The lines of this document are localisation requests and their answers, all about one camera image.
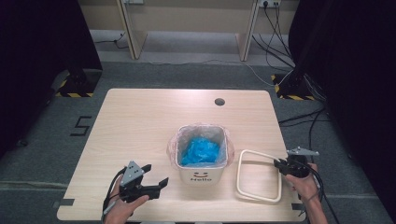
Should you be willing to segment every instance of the white plastic frame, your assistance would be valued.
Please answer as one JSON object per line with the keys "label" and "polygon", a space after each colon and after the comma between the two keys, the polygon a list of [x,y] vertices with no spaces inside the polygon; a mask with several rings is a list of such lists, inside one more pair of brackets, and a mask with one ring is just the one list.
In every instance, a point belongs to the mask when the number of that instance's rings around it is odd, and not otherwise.
{"label": "white plastic frame", "polygon": [[247,196],[249,198],[256,199],[256,200],[261,200],[261,201],[265,201],[265,202],[269,202],[269,203],[277,203],[277,202],[279,202],[281,197],[282,197],[282,175],[281,175],[281,173],[278,173],[278,180],[277,180],[278,189],[277,189],[276,198],[264,198],[262,196],[255,195],[255,194],[248,193],[248,192],[244,192],[244,191],[241,190],[241,188],[239,187],[239,183],[240,183],[239,179],[240,179],[240,175],[241,175],[240,171],[241,171],[242,158],[243,158],[245,153],[251,153],[251,154],[255,154],[255,155],[259,155],[259,156],[264,156],[266,158],[270,158],[270,159],[279,161],[278,158],[275,158],[273,156],[270,156],[270,155],[267,155],[267,154],[264,154],[264,153],[260,153],[258,151],[253,151],[253,150],[248,150],[248,149],[243,150],[241,152],[241,155],[239,156],[238,171],[237,171],[237,174],[236,174],[236,189],[238,190],[238,192],[240,194],[244,195],[244,196]]}

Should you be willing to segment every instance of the tabletop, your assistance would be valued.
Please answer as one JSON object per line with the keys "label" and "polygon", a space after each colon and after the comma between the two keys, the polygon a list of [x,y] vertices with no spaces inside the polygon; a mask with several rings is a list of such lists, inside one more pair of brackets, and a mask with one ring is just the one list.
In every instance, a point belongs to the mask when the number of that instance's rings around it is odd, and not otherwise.
{"label": "tabletop", "polygon": [[[233,162],[218,184],[186,185],[166,153],[169,140],[182,126],[210,123],[229,131]],[[287,157],[276,113],[267,91],[112,89],[103,102],[76,171],[58,210],[60,220],[100,220],[103,200],[115,174],[135,161],[151,164],[142,185],[169,177],[159,199],[139,207],[130,220],[172,222],[302,221],[294,210],[297,194],[282,182],[278,203],[257,201],[236,190],[242,150]],[[245,190],[276,197],[278,171],[270,160],[247,157],[241,183]]]}

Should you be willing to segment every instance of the person's left hand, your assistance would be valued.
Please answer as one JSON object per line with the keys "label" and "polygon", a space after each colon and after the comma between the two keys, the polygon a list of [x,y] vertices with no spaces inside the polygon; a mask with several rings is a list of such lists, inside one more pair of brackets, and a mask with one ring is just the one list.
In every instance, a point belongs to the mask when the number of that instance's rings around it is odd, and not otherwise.
{"label": "person's left hand", "polygon": [[115,201],[116,204],[114,204],[113,208],[111,208],[111,210],[105,216],[105,224],[124,224],[128,220],[128,217],[134,212],[134,210],[149,199],[148,195],[143,195],[131,203],[126,203],[121,200],[119,195],[121,180],[122,175],[119,176],[114,189],[110,193],[111,200],[108,205],[111,205]]}

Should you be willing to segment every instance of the human hand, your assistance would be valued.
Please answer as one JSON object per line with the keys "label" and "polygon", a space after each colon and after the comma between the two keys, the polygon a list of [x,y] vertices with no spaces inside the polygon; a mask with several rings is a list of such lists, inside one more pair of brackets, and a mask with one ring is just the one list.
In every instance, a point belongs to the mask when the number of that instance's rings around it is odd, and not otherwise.
{"label": "human hand", "polygon": [[[318,171],[318,167],[314,163],[309,163],[311,168]],[[293,189],[297,190],[301,196],[303,203],[307,203],[311,199],[318,196],[318,187],[312,174],[307,177],[299,178],[293,175],[285,175],[285,178],[293,185]]]}
{"label": "human hand", "polygon": [[134,210],[145,203],[148,199],[148,195],[143,195],[131,203],[126,203],[120,199],[120,182],[122,175],[116,181],[114,189],[110,193],[111,200],[108,204],[115,202],[113,208],[105,216],[105,224],[124,224],[128,217],[134,212]]}

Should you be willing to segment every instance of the smiley face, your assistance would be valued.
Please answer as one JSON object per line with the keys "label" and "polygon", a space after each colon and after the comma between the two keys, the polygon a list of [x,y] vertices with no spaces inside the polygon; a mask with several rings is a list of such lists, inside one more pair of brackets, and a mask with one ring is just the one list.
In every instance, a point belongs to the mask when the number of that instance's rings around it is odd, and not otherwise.
{"label": "smiley face", "polygon": [[207,177],[207,172],[204,172],[202,174],[200,174],[199,172],[195,172],[193,176],[198,177],[198,178],[205,178],[205,177]]}

